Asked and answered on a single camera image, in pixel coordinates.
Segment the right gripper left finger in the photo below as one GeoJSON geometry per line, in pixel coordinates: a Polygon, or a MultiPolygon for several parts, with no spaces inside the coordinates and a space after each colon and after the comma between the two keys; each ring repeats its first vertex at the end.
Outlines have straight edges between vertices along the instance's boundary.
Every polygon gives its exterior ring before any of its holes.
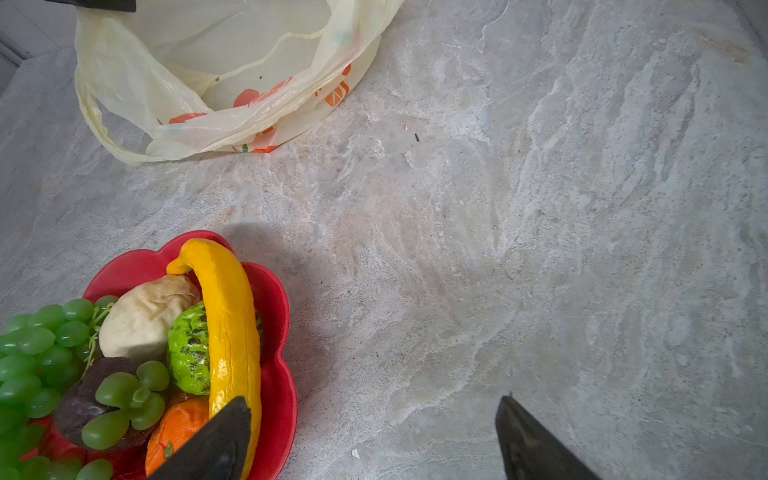
{"type": "Polygon", "coordinates": [[[251,446],[251,409],[230,401],[149,479],[239,479],[251,446]]]}

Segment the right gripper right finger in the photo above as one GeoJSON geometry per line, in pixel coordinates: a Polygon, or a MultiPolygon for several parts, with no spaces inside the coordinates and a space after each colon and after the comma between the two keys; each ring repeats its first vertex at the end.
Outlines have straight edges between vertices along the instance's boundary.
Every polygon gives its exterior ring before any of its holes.
{"type": "Polygon", "coordinates": [[[507,479],[600,479],[511,395],[500,400],[495,428],[507,479]]]}

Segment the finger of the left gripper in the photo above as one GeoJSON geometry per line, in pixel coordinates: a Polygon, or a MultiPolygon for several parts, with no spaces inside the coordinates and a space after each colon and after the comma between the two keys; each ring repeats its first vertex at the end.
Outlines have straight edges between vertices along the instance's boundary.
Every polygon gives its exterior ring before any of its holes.
{"type": "Polygon", "coordinates": [[[80,8],[135,13],[136,0],[46,0],[50,3],[72,5],[80,8]]]}

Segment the fake orange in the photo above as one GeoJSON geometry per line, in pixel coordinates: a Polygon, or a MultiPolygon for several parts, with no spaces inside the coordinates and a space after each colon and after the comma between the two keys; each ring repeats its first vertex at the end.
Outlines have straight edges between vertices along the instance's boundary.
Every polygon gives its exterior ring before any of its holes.
{"type": "Polygon", "coordinates": [[[150,476],[187,443],[209,420],[207,397],[173,403],[147,444],[146,475],[150,476]]]}

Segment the cream plastic shopping bag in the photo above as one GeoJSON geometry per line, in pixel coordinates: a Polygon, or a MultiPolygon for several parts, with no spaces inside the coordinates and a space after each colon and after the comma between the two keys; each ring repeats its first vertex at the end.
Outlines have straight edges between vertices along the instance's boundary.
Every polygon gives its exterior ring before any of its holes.
{"type": "Polygon", "coordinates": [[[399,9],[397,1],[80,7],[80,110],[100,143],[129,165],[268,153],[349,96],[399,9]]]}

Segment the fake green apple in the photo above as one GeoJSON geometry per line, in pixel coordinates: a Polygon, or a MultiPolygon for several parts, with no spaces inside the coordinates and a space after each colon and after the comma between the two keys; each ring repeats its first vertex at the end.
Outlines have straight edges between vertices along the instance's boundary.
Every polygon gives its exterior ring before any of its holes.
{"type": "Polygon", "coordinates": [[[176,386],[196,396],[210,394],[210,354],[202,301],[182,312],[168,333],[168,367],[176,386]]]}

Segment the fake yellow banana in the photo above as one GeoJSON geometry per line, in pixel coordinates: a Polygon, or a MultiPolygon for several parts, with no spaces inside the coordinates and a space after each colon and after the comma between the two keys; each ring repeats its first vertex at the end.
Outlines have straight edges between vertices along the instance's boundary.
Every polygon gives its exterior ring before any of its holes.
{"type": "Polygon", "coordinates": [[[211,386],[209,415],[222,411],[241,397],[251,409],[246,428],[248,446],[238,477],[245,479],[253,464],[261,428],[260,335],[256,326],[254,298],[247,274],[236,256],[221,244],[191,239],[166,272],[184,275],[192,271],[202,290],[206,308],[211,386]]]}

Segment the fake dark purple fruit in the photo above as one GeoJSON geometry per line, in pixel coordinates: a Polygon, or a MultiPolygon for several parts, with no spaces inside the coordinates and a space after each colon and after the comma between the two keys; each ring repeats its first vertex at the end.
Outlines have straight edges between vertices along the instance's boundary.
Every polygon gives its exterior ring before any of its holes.
{"type": "Polygon", "coordinates": [[[87,428],[92,420],[119,407],[104,405],[96,398],[103,381],[113,373],[130,374],[136,379],[138,365],[125,357],[105,357],[97,360],[88,372],[62,398],[54,412],[54,423],[70,443],[90,450],[112,452],[126,450],[146,443],[155,429],[136,430],[131,421],[113,415],[107,421],[98,421],[97,427],[87,428]]]}

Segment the fake beige fruit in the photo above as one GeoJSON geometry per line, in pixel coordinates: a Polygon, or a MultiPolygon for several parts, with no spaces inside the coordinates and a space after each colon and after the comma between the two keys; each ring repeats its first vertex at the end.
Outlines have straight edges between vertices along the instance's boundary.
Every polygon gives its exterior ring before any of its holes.
{"type": "Polygon", "coordinates": [[[186,276],[166,275],[131,289],[115,302],[101,325],[102,354],[137,364],[163,358],[174,321],[200,301],[199,289],[186,276]]]}

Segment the red flower-shaped plate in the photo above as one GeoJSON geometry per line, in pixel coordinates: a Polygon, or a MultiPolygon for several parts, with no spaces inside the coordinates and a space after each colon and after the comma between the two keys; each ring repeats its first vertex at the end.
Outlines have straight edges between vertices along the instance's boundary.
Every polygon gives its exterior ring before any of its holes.
{"type": "MultiPolygon", "coordinates": [[[[104,295],[123,294],[144,281],[161,277],[183,244],[195,238],[232,248],[221,235],[198,230],[174,238],[158,251],[129,251],[115,257],[95,275],[84,297],[96,300],[104,295]]],[[[251,470],[243,477],[276,479],[288,460],[298,424],[296,385],[283,358],[290,327],[290,306],[283,284],[272,271],[253,262],[244,261],[242,265],[264,329],[264,346],[260,353],[261,430],[251,470]]]]}

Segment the fake green grapes bunch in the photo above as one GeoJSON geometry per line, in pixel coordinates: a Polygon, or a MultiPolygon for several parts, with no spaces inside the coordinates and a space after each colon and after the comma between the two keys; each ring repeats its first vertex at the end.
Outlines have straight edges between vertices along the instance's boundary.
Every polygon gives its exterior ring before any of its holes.
{"type": "MultiPolygon", "coordinates": [[[[103,452],[78,447],[59,432],[54,412],[64,395],[99,359],[99,332],[114,296],[74,299],[13,317],[1,334],[1,476],[4,479],[145,479],[147,444],[103,452]]],[[[137,364],[130,374],[109,375],[97,400],[119,411],[136,430],[156,427],[170,389],[160,361],[137,364]]]]}

